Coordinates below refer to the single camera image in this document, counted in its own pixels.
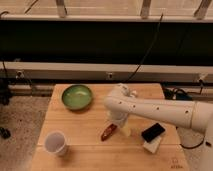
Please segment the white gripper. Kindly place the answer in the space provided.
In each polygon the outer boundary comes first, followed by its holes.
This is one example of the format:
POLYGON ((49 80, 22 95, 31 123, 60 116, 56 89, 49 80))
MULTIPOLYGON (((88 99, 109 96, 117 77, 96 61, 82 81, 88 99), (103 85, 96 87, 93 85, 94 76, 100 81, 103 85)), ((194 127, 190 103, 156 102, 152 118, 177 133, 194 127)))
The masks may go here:
POLYGON ((122 113, 109 112, 107 116, 109 121, 118 127, 123 127, 128 119, 128 114, 122 113))

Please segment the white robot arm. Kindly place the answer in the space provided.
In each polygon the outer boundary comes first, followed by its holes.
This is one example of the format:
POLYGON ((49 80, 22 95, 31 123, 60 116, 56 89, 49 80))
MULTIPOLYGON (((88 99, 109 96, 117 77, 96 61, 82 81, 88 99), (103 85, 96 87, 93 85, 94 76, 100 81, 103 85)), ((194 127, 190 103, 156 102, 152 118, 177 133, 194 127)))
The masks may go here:
POLYGON ((130 114, 192 129, 204 134, 199 171, 213 171, 213 104, 199 101, 139 99, 125 84, 117 84, 105 97, 111 122, 123 127, 130 114))

